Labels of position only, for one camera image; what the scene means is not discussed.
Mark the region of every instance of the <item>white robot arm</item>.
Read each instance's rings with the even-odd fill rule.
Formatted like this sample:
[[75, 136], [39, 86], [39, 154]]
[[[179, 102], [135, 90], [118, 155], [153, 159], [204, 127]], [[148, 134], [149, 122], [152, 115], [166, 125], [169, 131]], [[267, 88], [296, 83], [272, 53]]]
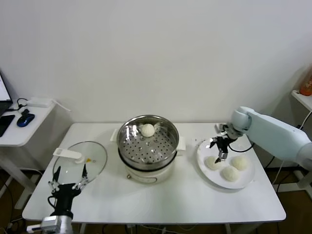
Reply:
[[211, 143], [211, 147], [217, 144], [219, 148], [217, 161], [225, 160], [227, 146], [246, 134], [250, 141], [278, 159], [296, 162], [312, 171], [312, 142], [303, 131], [280, 120], [239, 107], [233, 112], [231, 123], [220, 125], [219, 130], [224, 137], [214, 137]]

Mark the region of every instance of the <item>electric cooker base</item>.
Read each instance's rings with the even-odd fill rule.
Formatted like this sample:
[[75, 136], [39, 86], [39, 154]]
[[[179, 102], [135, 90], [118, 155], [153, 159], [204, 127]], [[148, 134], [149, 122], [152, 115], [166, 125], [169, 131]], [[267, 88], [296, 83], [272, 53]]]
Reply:
[[173, 168], [174, 161], [171, 162], [168, 166], [153, 172], [141, 172], [128, 166], [126, 166], [126, 171], [128, 173], [128, 179], [134, 179], [141, 183], [156, 184], [166, 180], [172, 174]]

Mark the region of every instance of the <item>computer mouse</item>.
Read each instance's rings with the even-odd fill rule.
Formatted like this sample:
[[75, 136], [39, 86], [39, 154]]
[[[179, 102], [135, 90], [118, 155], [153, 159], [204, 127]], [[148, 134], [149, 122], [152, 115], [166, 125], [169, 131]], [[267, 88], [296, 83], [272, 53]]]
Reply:
[[17, 124], [19, 127], [25, 127], [25, 126], [27, 126], [34, 118], [35, 118], [35, 115], [34, 115], [34, 114], [30, 114], [30, 113], [24, 114], [24, 115], [22, 115], [22, 116], [18, 119], [18, 121], [17, 121], [16, 124]]

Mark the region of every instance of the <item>glass lid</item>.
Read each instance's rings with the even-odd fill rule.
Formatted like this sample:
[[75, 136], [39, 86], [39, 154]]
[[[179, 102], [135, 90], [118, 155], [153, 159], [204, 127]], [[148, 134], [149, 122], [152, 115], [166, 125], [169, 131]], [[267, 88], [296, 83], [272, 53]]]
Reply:
[[97, 142], [80, 142], [72, 145], [68, 148], [68, 150], [81, 153], [84, 157], [84, 160], [82, 163], [76, 163], [75, 159], [59, 157], [53, 166], [53, 174], [60, 167], [58, 177], [59, 184], [80, 182], [82, 179], [84, 165], [86, 165], [88, 182], [91, 182], [102, 172], [105, 167], [107, 153], [105, 148]]

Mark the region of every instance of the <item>white plate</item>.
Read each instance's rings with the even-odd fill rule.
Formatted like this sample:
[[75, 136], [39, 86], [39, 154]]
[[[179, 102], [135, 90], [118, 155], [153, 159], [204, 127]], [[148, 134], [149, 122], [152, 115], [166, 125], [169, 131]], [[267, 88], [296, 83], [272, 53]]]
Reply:
[[254, 178], [254, 165], [251, 160], [246, 157], [248, 160], [249, 166], [244, 171], [239, 171], [239, 179], [235, 182], [229, 182], [224, 179], [221, 175], [221, 171], [224, 167], [231, 165], [231, 160], [233, 157], [242, 155], [243, 153], [235, 153], [229, 150], [228, 157], [225, 160], [224, 167], [219, 170], [213, 171], [206, 167], [204, 161], [209, 156], [217, 157], [219, 155], [219, 150], [217, 145], [209, 148], [210, 142], [208, 140], [202, 142], [197, 150], [197, 162], [201, 171], [205, 176], [211, 180], [213, 183], [227, 188], [227, 189], [242, 189], [245, 188]]

